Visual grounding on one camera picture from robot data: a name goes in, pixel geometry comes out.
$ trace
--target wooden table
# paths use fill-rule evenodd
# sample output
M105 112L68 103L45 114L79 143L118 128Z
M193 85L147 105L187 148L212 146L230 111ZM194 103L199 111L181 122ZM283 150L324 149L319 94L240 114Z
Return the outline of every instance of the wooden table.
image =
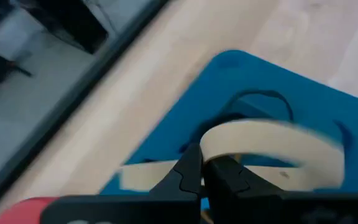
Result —
M241 49L358 96L358 1L176 0L0 201L96 194L206 63Z

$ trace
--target blurry background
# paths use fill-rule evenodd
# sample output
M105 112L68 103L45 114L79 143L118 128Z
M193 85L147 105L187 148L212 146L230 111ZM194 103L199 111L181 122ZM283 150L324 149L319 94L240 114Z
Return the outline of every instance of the blurry background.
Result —
M149 1L0 0L0 170Z

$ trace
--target blue silicone mat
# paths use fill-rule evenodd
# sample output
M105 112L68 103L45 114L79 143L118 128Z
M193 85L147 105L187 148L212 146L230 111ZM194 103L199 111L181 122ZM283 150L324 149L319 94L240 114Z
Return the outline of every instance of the blue silicone mat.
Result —
M296 124L341 142L346 170L340 190L358 191L358 98L240 50L215 56L126 164L179 159L181 148L200 123L216 116L242 90L279 92L289 102ZM251 118L288 119L282 101L261 95L242 97L233 104L231 112ZM266 166L274 161L245 157L242 162ZM120 190L116 174L101 194L129 192L138 193Z

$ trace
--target white floor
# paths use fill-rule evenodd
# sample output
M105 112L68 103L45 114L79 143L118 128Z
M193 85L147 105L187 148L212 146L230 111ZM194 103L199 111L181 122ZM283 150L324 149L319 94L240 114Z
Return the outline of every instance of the white floor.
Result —
M148 1L100 0L100 5L121 32ZM111 38L115 38L117 34L112 31L100 9L91 2L87 5L109 31ZM31 56L21 63L21 67L34 76L12 72L0 83L0 168L95 61L94 55L72 47L47 32L33 35L24 48L31 52Z

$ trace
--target cream strap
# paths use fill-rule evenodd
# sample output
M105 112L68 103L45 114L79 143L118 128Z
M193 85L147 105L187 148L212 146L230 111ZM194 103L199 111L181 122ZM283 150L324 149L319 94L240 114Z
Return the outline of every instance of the cream strap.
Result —
M298 167L246 166L284 190L338 188L344 178L340 145L290 123L242 120L207 131L200 141L204 161L228 154L256 154L280 159ZM121 188L150 190L176 161L134 164L121 168Z

